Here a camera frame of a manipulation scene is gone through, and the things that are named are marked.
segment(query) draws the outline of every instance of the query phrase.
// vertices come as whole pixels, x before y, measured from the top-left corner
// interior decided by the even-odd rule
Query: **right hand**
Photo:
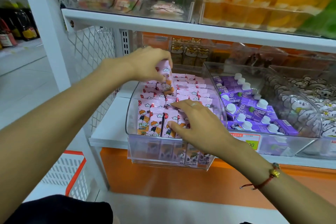
[[[185,112],[190,129],[182,128],[174,121],[168,125],[184,140],[204,153],[209,153],[230,163],[237,156],[242,141],[234,138],[218,117],[197,101],[183,100],[171,104]]]

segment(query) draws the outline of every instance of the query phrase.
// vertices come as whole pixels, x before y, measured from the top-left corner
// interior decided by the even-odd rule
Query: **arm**
[[[40,182],[109,94],[130,80],[164,81],[155,69],[163,59],[172,63],[169,52],[151,47],[105,59],[86,78],[0,131],[0,223]]]
[[[272,165],[247,143],[231,136],[208,108],[191,100],[172,105],[182,109],[189,118],[190,129],[181,128],[172,121],[169,124],[184,140],[203,152],[221,158],[254,185],[259,185],[268,178]],[[284,172],[280,171],[279,178],[273,178],[260,191],[291,224],[335,222],[334,205]]]

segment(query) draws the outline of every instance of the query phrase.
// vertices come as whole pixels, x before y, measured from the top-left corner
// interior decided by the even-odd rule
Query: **red string bracelet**
[[[251,183],[245,184],[245,185],[241,186],[240,189],[242,189],[244,187],[248,187],[248,186],[254,186],[253,190],[261,189],[263,186],[268,184],[274,177],[278,178],[279,175],[280,175],[280,172],[278,171],[280,169],[279,164],[278,163],[273,163],[272,167],[273,167],[273,169],[269,170],[269,177],[263,183],[261,183],[259,185],[253,185]]]

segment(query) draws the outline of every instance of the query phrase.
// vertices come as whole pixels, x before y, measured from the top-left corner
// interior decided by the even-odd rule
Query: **left hand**
[[[164,59],[169,60],[170,67],[173,68],[170,52],[148,46],[139,48],[131,54],[120,58],[120,61],[126,62],[130,66],[131,80],[165,82],[166,78],[155,69],[157,64]]]

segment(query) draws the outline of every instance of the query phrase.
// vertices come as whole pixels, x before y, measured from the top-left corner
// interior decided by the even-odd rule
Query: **price tag holder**
[[[230,134],[241,141],[246,141],[253,150],[258,149],[259,141],[260,141],[260,135],[252,135],[252,134],[243,134],[243,133],[234,133],[230,132]]]

